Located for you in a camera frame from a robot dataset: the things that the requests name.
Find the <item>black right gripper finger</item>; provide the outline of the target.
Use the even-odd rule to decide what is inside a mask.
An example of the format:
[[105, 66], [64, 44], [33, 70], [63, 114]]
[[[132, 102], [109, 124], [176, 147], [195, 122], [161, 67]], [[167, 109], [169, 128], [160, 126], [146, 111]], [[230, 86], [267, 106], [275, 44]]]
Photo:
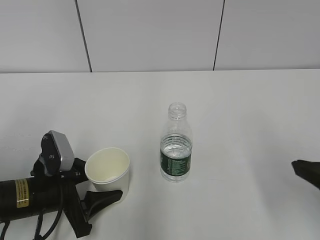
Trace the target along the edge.
[[317, 189], [320, 189], [320, 163], [306, 160], [295, 160], [291, 163], [294, 173]]

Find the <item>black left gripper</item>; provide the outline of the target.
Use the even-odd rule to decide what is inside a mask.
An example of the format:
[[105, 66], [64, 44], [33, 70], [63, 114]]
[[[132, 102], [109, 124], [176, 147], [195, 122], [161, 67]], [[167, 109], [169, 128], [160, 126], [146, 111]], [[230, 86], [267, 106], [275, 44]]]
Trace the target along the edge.
[[[121, 190], [87, 191], [84, 199], [80, 200], [76, 185], [88, 181], [85, 165], [84, 160], [76, 157], [71, 170], [45, 176], [44, 165], [39, 159], [35, 162], [30, 174], [34, 181], [34, 205], [40, 207], [34, 236], [36, 239], [48, 238], [56, 228], [62, 213], [67, 217], [77, 238], [88, 236], [92, 229], [88, 220], [121, 200], [123, 196]], [[49, 230], [41, 235], [43, 215], [46, 211], [57, 211], [57, 215]]]

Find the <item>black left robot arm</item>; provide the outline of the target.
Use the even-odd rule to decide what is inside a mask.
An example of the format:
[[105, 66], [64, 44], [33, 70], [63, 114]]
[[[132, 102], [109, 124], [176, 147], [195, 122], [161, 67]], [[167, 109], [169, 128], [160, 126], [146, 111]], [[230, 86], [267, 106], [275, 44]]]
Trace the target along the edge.
[[45, 240], [65, 214], [75, 236], [88, 236], [89, 220], [99, 211], [118, 202], [121, 190], [87, 191], [80, 199], [76, 185], [88, 180], [85, 161], [76, 158], [69, 171], [46, 176], [40, 161], [36, 161], [31, 177], [0, 183], [0, 222], [4, 224], [0, 238], [4, 239], [11, 221], [37, 216], [34, 239]]

